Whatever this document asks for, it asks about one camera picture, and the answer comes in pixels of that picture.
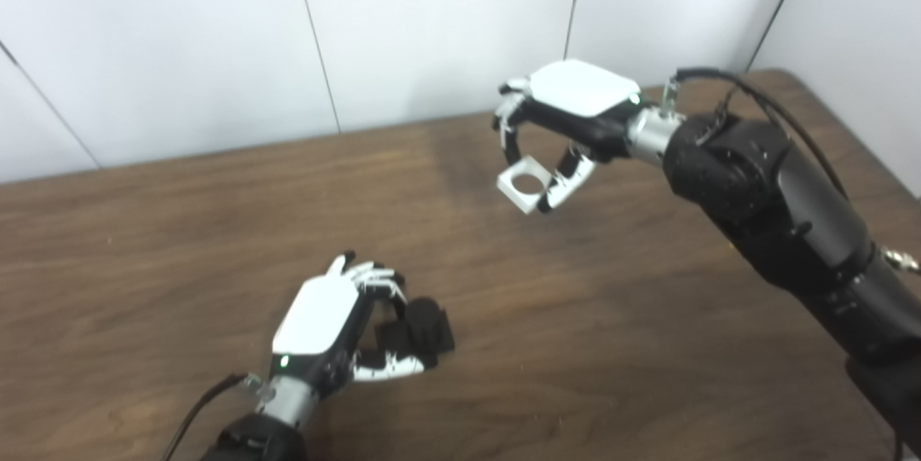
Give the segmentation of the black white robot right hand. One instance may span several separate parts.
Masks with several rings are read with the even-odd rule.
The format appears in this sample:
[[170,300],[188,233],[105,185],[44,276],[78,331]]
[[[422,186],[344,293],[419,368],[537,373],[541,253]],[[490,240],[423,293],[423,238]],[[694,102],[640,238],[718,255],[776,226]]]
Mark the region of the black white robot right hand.
[[[558,208],[600,163],[627,157],[627,129],[644,109],[635,81],[578,59],[544,65],[498,91],[492,129],[509,166],[496,185],[523,213]],[[521,153],[519,128],[526,123],[569,140],[553,172]]]

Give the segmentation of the black white robot left hand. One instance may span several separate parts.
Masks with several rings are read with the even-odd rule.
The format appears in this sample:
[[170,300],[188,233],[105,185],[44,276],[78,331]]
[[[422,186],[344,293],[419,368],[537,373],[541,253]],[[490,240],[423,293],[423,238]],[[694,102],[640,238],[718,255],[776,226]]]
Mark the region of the black white robot left hand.
[[409,300],[402,274],[374,261],[354,264],[355,257],[352,250],[341,252],[326,271],[303,282],[273,336],[272,379],[306,383],[323,400],[353,381],[385,381],[437,366],[434,354],[360,349],[375,305],[391,304],[404,322]]

